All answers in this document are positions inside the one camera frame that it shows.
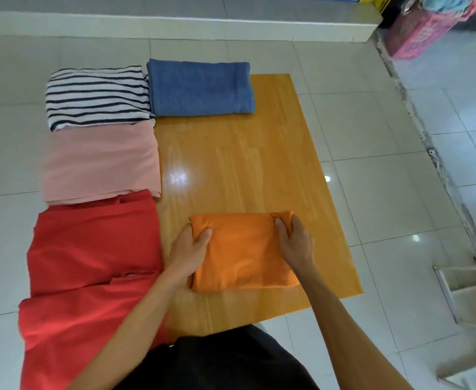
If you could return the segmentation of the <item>person's right hand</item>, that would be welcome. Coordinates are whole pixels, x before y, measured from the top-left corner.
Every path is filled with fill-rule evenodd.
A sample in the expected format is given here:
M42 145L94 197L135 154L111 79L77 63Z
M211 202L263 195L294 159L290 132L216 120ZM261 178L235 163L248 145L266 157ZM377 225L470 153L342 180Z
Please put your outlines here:
M279 248L285 262L297 276L298 280L302 281L307 275L315 272L313 237L306 230L298 216L292 216L291 225L292 233L288 233L289 241L280 242L279 240Z

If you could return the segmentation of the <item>person's left hand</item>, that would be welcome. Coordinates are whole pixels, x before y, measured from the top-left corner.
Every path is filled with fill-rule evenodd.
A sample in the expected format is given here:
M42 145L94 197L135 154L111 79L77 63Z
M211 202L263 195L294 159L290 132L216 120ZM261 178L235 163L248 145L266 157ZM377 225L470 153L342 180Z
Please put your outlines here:
M186 284L205 259L207 249L196 249L191 223L187 223L171 245L165 275L175 284Z

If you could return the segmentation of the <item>orange cloth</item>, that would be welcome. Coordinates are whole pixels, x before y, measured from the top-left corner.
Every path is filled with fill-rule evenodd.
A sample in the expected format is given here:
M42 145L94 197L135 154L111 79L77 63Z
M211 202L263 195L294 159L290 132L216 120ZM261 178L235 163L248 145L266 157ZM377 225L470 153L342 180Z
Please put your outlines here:
M189 217L192 236L212 230L204 261L192 278L196 293L292 288L300 284L279 247L275 219L292 233L291 210L273 213L196 214Z

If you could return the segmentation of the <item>person's right forearm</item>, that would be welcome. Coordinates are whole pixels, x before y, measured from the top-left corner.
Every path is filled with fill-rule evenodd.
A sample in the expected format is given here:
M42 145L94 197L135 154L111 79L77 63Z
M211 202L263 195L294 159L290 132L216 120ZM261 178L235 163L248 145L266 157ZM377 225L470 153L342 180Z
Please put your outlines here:
M414 390L313 266L294 269L311 304L340 390Z

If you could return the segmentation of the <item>person's left forearm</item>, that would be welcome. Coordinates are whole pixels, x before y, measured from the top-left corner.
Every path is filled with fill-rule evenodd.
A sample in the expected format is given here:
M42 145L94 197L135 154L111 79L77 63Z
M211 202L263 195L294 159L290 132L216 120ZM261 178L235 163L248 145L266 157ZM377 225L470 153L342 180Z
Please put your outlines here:
M66 390L113 390L124 380L148 354L172 298L193 272L167 268Z

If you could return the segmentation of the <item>red cloth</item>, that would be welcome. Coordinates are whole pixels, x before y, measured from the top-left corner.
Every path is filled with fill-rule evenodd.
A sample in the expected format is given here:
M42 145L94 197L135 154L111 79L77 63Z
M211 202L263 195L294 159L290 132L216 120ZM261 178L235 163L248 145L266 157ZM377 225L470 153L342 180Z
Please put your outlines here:
M64 390L163 271L158 214L142 190L51 206L33 233L20 390Z

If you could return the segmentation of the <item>person's black clothing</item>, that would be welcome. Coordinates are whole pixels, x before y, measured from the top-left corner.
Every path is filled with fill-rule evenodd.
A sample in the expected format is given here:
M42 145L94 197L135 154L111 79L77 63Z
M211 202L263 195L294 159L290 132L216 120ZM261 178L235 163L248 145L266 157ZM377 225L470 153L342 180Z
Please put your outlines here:
M160 345L113 390L320 390L271 335L247 325Z

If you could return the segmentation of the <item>pink folded cloth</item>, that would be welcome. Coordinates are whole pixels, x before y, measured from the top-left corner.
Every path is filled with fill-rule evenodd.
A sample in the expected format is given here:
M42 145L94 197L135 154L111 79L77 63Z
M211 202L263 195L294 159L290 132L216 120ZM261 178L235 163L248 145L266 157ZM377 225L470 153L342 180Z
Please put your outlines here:
M47 205L78 204L149 190L161 197L155 123L49 133L40 192Z

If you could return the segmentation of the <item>blue folded cloth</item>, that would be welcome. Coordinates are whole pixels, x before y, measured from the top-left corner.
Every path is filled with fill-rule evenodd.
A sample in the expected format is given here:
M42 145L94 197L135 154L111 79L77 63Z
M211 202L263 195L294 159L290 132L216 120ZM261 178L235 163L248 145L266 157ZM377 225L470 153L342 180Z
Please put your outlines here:
M248 62L149 59L150 105L157 117L252 114L256 104Z

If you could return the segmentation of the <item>striped folded cloth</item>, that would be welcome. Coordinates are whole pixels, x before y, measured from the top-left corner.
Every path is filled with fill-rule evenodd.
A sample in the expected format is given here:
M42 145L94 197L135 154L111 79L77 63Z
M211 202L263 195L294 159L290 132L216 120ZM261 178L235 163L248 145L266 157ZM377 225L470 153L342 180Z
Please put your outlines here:
M147 75L141 65L61 69L46 85L49 130L155 123Z

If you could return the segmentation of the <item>white raised ledge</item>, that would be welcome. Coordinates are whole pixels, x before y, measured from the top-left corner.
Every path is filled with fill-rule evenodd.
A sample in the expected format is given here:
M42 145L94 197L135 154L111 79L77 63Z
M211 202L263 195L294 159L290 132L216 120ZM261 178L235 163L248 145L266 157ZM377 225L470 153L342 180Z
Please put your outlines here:
M364 43L377 26L0 11L0 36Z

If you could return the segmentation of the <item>pink plastic basket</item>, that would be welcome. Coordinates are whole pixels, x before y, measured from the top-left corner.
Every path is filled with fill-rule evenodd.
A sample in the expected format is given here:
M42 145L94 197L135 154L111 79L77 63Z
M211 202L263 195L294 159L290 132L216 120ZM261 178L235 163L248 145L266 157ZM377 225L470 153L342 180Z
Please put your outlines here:
M415 59L475 12L465 16L433 13L423 9L420 0L408 0L385 36L387 53L393 59Z

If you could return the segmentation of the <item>yellow and black object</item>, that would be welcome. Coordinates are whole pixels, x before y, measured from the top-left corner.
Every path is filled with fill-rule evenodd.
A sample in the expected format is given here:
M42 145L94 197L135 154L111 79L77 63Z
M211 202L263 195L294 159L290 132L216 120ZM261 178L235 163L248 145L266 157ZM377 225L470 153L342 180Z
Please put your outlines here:
M361 4L370 4L383 17L391 17L400 14L402 1L401 0L359 0Z

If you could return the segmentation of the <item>pile of clothes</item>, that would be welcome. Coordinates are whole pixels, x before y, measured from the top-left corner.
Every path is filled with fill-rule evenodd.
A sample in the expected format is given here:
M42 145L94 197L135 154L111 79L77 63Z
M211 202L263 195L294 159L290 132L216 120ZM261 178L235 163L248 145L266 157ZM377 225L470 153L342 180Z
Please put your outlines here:
M420 0L421 7L429 12L465 16L476 10L476 0Z

